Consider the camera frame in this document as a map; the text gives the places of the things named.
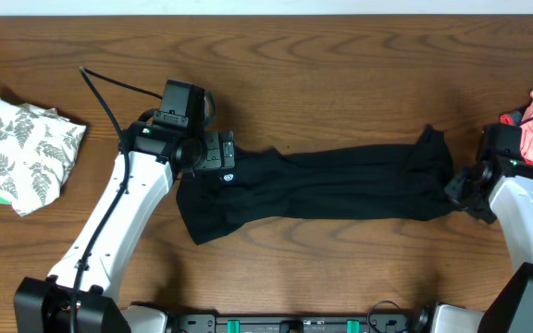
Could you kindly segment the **black t-shirt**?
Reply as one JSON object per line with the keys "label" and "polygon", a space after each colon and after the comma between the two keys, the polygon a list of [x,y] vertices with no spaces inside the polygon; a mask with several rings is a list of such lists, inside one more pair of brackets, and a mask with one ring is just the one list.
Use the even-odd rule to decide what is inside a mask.
{"label": "black t-shirt", "polygon": [[454,211],[443,132],[427,126],[414,143],[281,154],[238,149],[232,169],[180,181],[176,202],[197,245],[267,217],[429,221]]}

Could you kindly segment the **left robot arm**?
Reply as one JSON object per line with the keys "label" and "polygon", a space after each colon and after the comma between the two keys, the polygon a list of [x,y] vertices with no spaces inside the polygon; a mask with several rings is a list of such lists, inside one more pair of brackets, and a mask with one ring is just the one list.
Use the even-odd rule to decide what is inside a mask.
{"label": "left robot arm", "polygon": [[78,238],[44,280],[24,278],[14,296],[20,332],[169,332],[169,313],[135,302],[118,308],[128,263],[157,205],[179,175],[232,168],[230,131],[208,130],[211,93],[168,80],[161,104],[118,129],[111,178]]}

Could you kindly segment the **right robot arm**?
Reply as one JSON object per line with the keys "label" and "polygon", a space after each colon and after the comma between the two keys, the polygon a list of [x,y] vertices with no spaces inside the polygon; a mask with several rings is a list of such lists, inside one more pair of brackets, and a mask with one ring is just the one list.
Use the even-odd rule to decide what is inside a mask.
{"label": "right robot arm", "polygon": [[498,221],[514,274],[490,307],[435,307],[430,332],[533,332],[533,166],[510,158],[464,168],[446,186],[449,199],[481,219]]}

